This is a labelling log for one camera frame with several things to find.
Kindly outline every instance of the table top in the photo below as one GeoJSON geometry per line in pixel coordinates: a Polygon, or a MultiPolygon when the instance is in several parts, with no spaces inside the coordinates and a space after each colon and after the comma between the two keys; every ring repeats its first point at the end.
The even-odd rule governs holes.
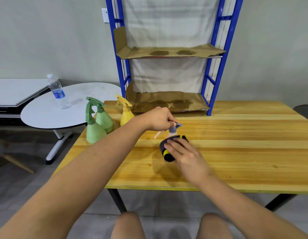
{"type": "MultiPolygon", "coordinates": [[[[106,112],[119,127],[122,107],[107,101],[106,112]]],[[[217,101],[204,111],[174,113],[177,131],[199,148],[216,174],[242,192],[308,193],[308,120],[280,102],[217,101]]],[[[106,188],[196,191],[174,162],[163,159],[147,131],[106,188]]],[[[55,172],[89,146],[86,130],[55,172]]]]}
{"type": "Polygon", "coordinates": [[[31,101],[21,112],[21,120],[32,127],[41,129],[60,129],[78,126],[85,123],[87,96],[102,102],[116,100],[121,95],[117,85],[91,82],[63,87],[65,96],[73,104],[68,109],[61,109],[58,101],[50,91],[31,101]]]}
{"type": "Polygon", "coordinates": [[[0,107],[16,107],[47,86],[47,79],[0,79],[0,107]]]}

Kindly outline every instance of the cardboard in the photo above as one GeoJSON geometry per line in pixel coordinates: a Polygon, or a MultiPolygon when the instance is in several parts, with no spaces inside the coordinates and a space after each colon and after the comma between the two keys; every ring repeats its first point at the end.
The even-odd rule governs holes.
{"type": "Polygon", "coordinates": [[[167,107],[170,112],[208,110],[203,97],[199,93],[181,91],[134,92],[133,82],[126,89],[126,99],[133,105],[131,111],[144,113],[153,108],[167,107]]]}
{"type": "Polygon", "coordinates": [[[125,27],[114,29],[116,55],[121,59],[141,59],[148,57],[197,57],[207,58],[226,51],[215,48],[211,44],[203,44],[192,48],[186,47],[133,47],[127,44],[125,27]]]}

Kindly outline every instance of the white table top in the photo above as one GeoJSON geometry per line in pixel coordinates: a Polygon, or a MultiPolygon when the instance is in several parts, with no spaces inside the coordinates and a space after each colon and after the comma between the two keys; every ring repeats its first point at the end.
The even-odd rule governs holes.
{"type": "Polygon", "coordinates": [[[61,109],[52,92],[45,93],[31,101],[21,112],[21,120],[32,127],[42,129],[59,129],[77,126],[85,123],[85,108],[87,96],[102,102],[116,100],[115,95],[121,95],[121,88],[101,82],[81,83],[63,88],[68,101],[74,105],[61,109]]]}
{"type": "Polygon", "coordinates": [[[0,106],[15,107],[48,86],[48,79],[0,79],[0,106]]]}

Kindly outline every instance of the wood grain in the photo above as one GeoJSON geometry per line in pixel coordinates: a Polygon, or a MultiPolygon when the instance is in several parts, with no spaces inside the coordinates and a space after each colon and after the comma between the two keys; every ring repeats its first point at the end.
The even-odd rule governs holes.
{"type": "MultiPolygon", "coordinates": [[[[119,127],[122,107],[106,101],[106,112],[119,127]]],[[[308,193],[308,120],[280,102],[218,101],[213,115],[174,113],[178,129],[203,154],[217,175],[242,192],[308,193]]],[[[197,190],[165,162],[148,131],[138,140],[107,188],[197,190]]],[[[89,146],[86,130],[56,172],[89,146]]]]}

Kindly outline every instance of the bottle label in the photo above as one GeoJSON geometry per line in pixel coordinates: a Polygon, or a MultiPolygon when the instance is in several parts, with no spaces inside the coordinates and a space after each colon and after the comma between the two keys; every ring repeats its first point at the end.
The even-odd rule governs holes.
{"type": "Polygon", "coordinates": [[[65,97],[64,91],[62,89],[54,90],[54,91],[52,91],[52,93],[53,93],[54,97],[57,98],[57,99],[65,97]]]}

